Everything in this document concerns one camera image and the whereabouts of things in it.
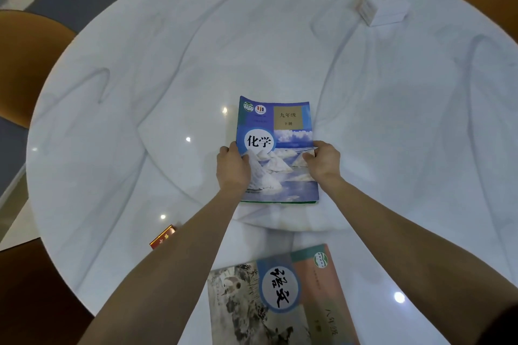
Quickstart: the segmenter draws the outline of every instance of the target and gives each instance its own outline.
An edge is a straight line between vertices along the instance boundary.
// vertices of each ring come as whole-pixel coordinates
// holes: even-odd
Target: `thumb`
[[[310,153],[302,153],[302,158],[304,159],[304,161],[306,161],[308,164],[311,163],[312,161],[315,161],[315,156],[313,156],[312,154]]]

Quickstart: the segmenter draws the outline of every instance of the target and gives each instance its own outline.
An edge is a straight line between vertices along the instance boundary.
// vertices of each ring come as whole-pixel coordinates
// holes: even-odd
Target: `table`
[[[310,101],[349,182],[516,283],[518,46],[462,0],[409,0],[378,28],[354,1],[119,0],[76,37],[35,110],[28,183],[92,313],[215,192],[240,95]],[[446,343],[321,198],[236,211],[213,268],[327,243],[362,343]],[[181,342],[210,343],[206,292]]]

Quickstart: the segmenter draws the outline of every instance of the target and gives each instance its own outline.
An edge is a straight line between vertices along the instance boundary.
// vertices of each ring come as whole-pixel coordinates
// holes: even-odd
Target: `person's left arm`
[[[214,199],[124,278],[79,345],[179,341],[250,183],[248,156],[241,158],[235,142],[217,155],[217,180]]]

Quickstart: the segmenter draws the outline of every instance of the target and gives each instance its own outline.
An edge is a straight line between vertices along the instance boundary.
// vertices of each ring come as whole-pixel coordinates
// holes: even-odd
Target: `textbook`
[[[309,102],[259,103],[241,96],[236,143],[252,179],[242,202],[316,203],[318,184],[303,153],[314,155]]]
[[[211,271],[214,345],[357,345],[327,244]]]

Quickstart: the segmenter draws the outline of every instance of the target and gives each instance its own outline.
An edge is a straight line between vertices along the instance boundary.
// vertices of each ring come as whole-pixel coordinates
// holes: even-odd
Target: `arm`
[[[220,191],[121,282],[79,345],[177,343],[250,183],[235,142],[217,155]]]
[[[473,344],[518,289],[461,247],[376,202],[340,176],[340,153],[315,141],[304,155],[311,176],[389,276],[430,322],[455,344]]]

